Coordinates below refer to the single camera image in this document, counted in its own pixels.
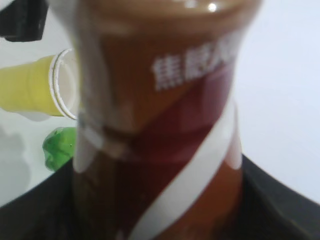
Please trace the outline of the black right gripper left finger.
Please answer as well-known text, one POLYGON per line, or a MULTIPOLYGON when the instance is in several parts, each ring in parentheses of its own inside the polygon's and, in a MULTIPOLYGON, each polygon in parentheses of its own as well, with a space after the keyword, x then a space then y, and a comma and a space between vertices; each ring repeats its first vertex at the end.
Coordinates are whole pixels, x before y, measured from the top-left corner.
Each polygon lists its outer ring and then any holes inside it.
POLYGON ((0 209, 2 240, 73 240, 72 162, 0 209))

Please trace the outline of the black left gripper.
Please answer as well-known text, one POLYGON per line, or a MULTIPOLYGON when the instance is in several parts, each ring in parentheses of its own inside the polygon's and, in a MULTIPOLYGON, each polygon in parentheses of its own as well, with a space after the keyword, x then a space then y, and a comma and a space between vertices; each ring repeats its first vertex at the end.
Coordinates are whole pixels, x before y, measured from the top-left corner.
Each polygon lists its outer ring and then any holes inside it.
POLYGON ((9 42, 35 42, 43 37, 48 14, 45 0, 10 0, 0 5, 0 37, 9 42))

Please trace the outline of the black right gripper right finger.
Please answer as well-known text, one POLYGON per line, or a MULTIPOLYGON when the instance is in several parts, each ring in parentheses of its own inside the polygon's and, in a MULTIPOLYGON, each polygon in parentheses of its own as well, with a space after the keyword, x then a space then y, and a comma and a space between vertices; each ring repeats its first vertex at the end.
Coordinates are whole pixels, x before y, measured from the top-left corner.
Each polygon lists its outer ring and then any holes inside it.
POLYGON ((318 240, 320 206, 286 187, 246 156, 239 215, 241 240, 318 240))

